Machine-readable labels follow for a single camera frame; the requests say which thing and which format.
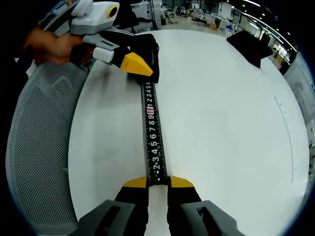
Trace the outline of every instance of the white wall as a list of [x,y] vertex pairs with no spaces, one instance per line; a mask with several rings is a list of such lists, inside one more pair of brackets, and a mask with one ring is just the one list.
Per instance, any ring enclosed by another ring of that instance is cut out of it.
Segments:
[[241,26],[252,35],[256,34],[257,29],[250,24],[246,17],[242,17]]
[[220,2],[219,3],[219,12],[218,15],[230,19],[231,17],[231,11],[232,11],[232,5],[226,3],[226,2]]
[[256,38],[258,38],[258,37],[259,37],[260,32],[261,32],[261,28],[259,28],[258,30],[256,30],[256,34],[255,34],[255,37],[256,37]]
[[275,44],[276,38],[272,34],[269,34],[269,37],[270,37],[270,40],[268,43],[268,47],[272,48],[272,46]]
[[260,34],[259,40],[261,40],[262,36],[264,35],[265,31],[263,30]]

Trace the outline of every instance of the white round table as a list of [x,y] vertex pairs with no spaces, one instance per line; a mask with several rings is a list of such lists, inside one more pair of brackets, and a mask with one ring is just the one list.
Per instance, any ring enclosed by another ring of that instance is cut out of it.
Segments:
[[[152,33],[168,175],[191,181],[249,236],[281,234],[296,216],[308,178],[308,139],[298,103],[267,59],[257,68],[225,38],[189,30]],[[277,96],[291,124],[292,153]],[[140,86],[97,61],[82,89],[70,135],[69,182],[76,216],[113,200],[145,176]],[[169,235],[167,188],[149,191],[146,235]]]

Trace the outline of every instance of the yellow button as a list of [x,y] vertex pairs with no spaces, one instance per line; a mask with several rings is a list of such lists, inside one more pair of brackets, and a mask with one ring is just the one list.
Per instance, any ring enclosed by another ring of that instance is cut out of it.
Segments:
[[187,179],[171,176],[172,188],[192,188],[194,185]]
[[117,7],[112,6],[107,13],[107,18],[113,17],[116,13],[117,13]]
[[124,187],[129,188],[145,188],[147,184],[147,177],[141,178],[134,178],[129,180],[127,183],[124,184]]

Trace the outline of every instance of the ceiling light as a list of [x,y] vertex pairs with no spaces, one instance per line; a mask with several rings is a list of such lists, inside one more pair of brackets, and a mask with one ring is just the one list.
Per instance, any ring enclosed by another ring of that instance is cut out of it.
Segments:
[[243,0],[243,1],[249,2],[249,3],[254,4],[254,5],[256,5],[256,6],[260,6],[258,3],[253,2],[253,1],[249,1],[249,0]]
[[[258,20],[258,21],[260,21],[259,19],[257,19],[257,18],[255,18],[254,16],[251,16],[250,14],[247,14],[247,13],[244,13],[244,15],[246,15],[246,16],[249,16],[249,17],[251,17],[251,18],[253,18],[253,19],[255,19],[255,20]],[[264,22],[262,22],[262,21],[260,21],[262,24],[264,24],[265,26],[268,26],[270,29],[272,29],[274,32],[276,32],[273,28],[271,28],[269,25],[267,25],[266,23],[264,23]],[[288,43],[288,45],[290,45],[291,47],[292,47],[292,49],[295,51],[295,52],[297,52],[297,50],[295,49],[295,47],[292,45],[292,44],[290,44],[289,43],[289,41],[287,41],[281,34],[279,34],[278,32],[276,32],[281,38],[283,38],[283,40],[284,41],[286,41],[287,43]]]
[[259,27],[257,25],[254,25],[252,22],[250,22],[251,26],[254,26],[256,29],[259,29]]

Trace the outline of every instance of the black object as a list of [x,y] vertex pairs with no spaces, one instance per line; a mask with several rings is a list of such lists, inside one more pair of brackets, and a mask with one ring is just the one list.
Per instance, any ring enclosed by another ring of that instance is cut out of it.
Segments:
[[263,44],[268,45],[269,41],[270,41],[270,36],[266,35],[265,33],[262,35],[261,40],[260,40]]
[[131,236],[125,232],[134,208],[135,204],[106,200],[80,218],[78,229],[69,236]]
[[101,31],[99,35],[110,42],[113,42],[121,47],[130,47],[130,51],[138,54],[147,65],[153,70],[151,76],[134,75],[135,79],[141,81],[153,81],[158,82],[159,78],[159,66],[158,66],[158,51],[159,47],[150,33],[141,35],[129,35],[112,31]]
[[79,46],[75,46],[71,50],[70,54],[70,62],[72,62],[75,65],[80,65],[81,60],[84,56],[84,53],[90,48],[91,44],[88,43],[82,43]]
[[148,187],[167,184],[162,131],[158,115],[155,85],[152,81],[142,84],[142,111],[144,117],[144,148]]
[[282,62],[281,68],[279,69],[280,73],[282,75],[284,75],[287,72],[287,70],[289,69],[289,67],[290,67],[290,65],[284,60]]
[[259,39],[243,30],[226,39],[254,66],[260,68],[260,60],[272,55],[271,49]]
[[186,179],[169,177],[167,205],[172,236],[245,236],[239,232],[233,217],[212,202],[201,201],[193,184]]
[[165,18],[161,18],[161,25],[163,25],[163,26],[166,25],[166,19]]
[[125,58],[125,55],[131,53],[131,51],[127,47],[118,47],[114,49],[114,56],[111,60],[111,63],[118,68],[121,67],[123,60]]
[[134,208],[126,224],[124,236],[144,235],[149,221],[149,189],[123,186],[115,201],[134,204]]
[[113,17],[117,12],[117,7],[112,8],[112,10],[109,12],[109,17]]

